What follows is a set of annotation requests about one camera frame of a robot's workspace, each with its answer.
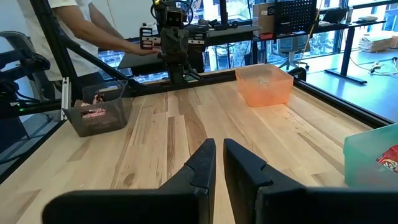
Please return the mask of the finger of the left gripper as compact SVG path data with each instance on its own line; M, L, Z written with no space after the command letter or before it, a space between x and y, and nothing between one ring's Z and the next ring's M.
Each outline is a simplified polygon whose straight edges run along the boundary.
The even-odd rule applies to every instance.
M161 49L162 49L162 60L164 62L171 62L174 56L174 42L175 34L171 28L163 28L161 30Z
M177 54L181 62L187 62L189 32L185 29L176 29L175 37L177 40L175 53Z

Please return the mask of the red KitKat bar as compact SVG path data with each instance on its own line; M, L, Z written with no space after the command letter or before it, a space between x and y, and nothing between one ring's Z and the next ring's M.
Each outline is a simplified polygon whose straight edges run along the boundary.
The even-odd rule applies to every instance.
M398 174L398 145L391 146L376 161L382 166Z

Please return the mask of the person's forearm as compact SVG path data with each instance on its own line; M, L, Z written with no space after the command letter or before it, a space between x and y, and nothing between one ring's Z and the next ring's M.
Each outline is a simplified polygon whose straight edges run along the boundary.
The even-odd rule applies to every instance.
M88 5L90 12L91 22L97 27L103 29L105 32L111 34L114 37L124 39L124 37L111 25L107 18L96 8L91 2Z
M135 51L135 46L132 43L112 36L94 25L92 22L82 20L70 29L75 37L89 42L99 48L121 50L130 53Z

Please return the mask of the person's hand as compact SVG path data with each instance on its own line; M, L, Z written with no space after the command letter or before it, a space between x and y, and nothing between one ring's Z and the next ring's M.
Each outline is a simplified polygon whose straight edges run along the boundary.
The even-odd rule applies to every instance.
M142 49L140 45L138 44L127 44L126 49L124 50L127 53L131 53L134 55L139 55L139 56L146 56L146 55L151 55L151 54L159 54L161 53L160 49L154 48L154 49Z

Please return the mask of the dark grey desk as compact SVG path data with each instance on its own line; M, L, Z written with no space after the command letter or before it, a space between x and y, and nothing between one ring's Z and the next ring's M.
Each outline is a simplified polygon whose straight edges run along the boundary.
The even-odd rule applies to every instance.
M235 29L209 30L205 40L190 39L188 41L189 52L199 53L204 52L209 46L252 40L253 32L261 29L260 26L239 26ZM141 57L133 54L125 54L118 68L130 68L134 75L165 71L163 61L156 55Z

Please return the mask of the person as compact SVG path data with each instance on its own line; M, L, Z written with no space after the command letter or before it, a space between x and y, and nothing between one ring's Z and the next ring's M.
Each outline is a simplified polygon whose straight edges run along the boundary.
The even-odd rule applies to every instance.
M60 70L58 69L58 65L53 57L52 51L49 47L47 39L43 33L43 30L40 26L40 23L35 15L35 12L32 8L30 0L16 0L22 14L25 19L26 26L29 30L30 39L32 45L34 46L35 51L44 56L50 62L50 69L45 72L48 80L51 82L62 80L62 75ZM92 0L47 0L52 9L56 9L58 7L66 7L66 6L76 6L83 14L83 18L89 22L90 12L88 5L92 2ZM78 43L80 47L94 56L98 55L98 47L81 40L73 34L73 32L67 27L67 25L61 20L58 20L60 28L66 33L67 36L74 42ZM72 52L71 50L68 52L70 58L72 60L73 66L75 68L76 74L78 77L85 77L94 73L99 72L99 68L89 61L85 60L83 57L78 54Z

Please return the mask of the teal translucent plastic bin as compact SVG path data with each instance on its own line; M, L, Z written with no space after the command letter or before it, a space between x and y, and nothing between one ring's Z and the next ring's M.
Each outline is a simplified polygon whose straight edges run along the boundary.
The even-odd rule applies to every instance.
M398 189L398 174L376 159L398 145L398 123L345 138L345 182L350 187Z

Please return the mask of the orange translucent plastic bin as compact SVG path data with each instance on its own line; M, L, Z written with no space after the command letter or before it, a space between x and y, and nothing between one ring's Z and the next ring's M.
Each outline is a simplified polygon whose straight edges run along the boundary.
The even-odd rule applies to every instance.
M262 107L287 103L294 78L273 64L256 64L235 69L238 91L250 107ZM266 78L268 85L258 83Z

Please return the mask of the grey translucent plastic bin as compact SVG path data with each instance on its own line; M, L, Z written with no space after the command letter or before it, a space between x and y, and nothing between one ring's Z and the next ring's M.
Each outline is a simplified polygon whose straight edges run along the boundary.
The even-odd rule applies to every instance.
M104 103L93 105L93 98L98 93L104 94ZM116 80L84 87L82 101L91 105L73 106L65 111L69 122L80 137L116 131L127 125L132 108L127 81ZM106 114L91 119L81 117L82 112L97 108L105 109Z

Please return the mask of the dark swivel chair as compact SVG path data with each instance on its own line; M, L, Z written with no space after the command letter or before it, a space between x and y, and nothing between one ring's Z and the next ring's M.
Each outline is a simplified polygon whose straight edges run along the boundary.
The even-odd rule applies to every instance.
M289 37L277 40L277 53L280 56L286 55L286 61L279 66L279 68L285 67L289 70L290 67L297 68L299 65L305 65L305 69L310 68L307 62L301 62L295 59L295 55L310 51L310 44L307 43L308 36L300 35L296 37Z

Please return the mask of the grey office chair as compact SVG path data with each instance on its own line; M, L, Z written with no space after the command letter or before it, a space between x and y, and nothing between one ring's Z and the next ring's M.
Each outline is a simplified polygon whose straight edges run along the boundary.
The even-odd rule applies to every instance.
M18 31L1 31L0 37L5 38L14 49L24 49L29 52L36 53L30 39L25 34ZM45 72L35 72L28 75L28 79L32 86L35 96L43 96L48 90L47 85L50 83Z

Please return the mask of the long black desk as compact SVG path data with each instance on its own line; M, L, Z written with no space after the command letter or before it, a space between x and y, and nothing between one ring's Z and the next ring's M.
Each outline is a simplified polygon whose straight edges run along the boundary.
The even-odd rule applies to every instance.
M329 31L336 31L336 30L345 30L347 29L347 34L346 34L346 43L345 43L345 49L343 53L343 62L341 65L340 72L334 71L332 69L324 70L324 72L329 73L331 75L335 75L337 77L345 78L347 80L350 80L352 82L356 82L360 85L365 85L367 84L366 80L362 80L359 78L355 78L352 76L348 75L348 67L349 67L349 61L350 61L350 56L351 56L351 50L352 50L352 44L354 41L354 33L355 33L355 28L357 27L364 27L364 26L372 26L376 24L383 24L385 23L386 20L377 20L377 21L372 21L372 22L353 22L350 25L345 25L345 26L340 26L340 25L335 25L335 26L327 26L327 27L321 27L317 28L313 33L322 33L322 32L329 32ZM265 39L260 39L258 37L253 37L252 39L252 60L253 64L258 63L257 55L258 55L258 47L257 43L258 42L263 42L263 41L268 41L268 40L273 40L274 42L277 39L284 39L284 38L291 38L291 37L298 37L301 35L308 35L308 33L304 31L296 32L294 34L287 34L287 35L278 35L277 37L269 37Z

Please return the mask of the stack of papers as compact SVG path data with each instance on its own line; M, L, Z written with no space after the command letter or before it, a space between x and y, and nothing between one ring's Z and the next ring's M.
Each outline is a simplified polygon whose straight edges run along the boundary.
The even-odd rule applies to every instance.
M359 40L359 49L363 52L382 52L390 47L392 37L364 36Z

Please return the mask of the black aluminium table frame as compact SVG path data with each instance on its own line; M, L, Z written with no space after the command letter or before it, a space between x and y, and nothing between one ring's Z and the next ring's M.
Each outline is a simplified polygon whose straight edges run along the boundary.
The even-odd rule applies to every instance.
M82 49L76 42L67 37L61 28L54 14L50 10L50 5L47 0L30 0L35 15L38 17L40 26L44 31L47 42L49 42L52 53L55 54L55 60L60 68L63 78L68 77L71 83L72 96L82 97L81 83L75 69L72 65L72 60L68 54L69 50L83 57L90 63L96 65L104 70L108 75L115 80L127 81L127 89L129 96L145 96L156 93L163 93L167 91L182 90L198 86L212 85L216 83L230 82L236 79L234 70L222 70L216 73L207 73L202 76L200 81L184 83L184 84L140 84L139 82L130 79L121 72L113 69L109 65L102 62L100 59L89 54ZM301 71L299 75L293 75L294 86L306 91L311 96L321 99L323 102L332 105L332 107L346 113L347 115L357 119L358 121L367 124L372 128L381 128L393 124L392 121L380 117L366 109L360 108L348 101L345 101L337 96L334 96L318 87L315 87L305 81L304 72ZM37 114L48 111L61 110L62 99L45 101L40 103L32 103L30 105L14 105L8 108L0 108L0 119L16 118L19 116Z

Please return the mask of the silver frame bracket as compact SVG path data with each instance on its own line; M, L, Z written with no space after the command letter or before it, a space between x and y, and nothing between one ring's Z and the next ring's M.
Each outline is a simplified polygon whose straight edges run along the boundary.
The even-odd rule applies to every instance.
M71 83L68 77L63 78L62 80L62 102L61 102L61 120L67 120L67 116L65 114L66 110L70 109L71 104Z

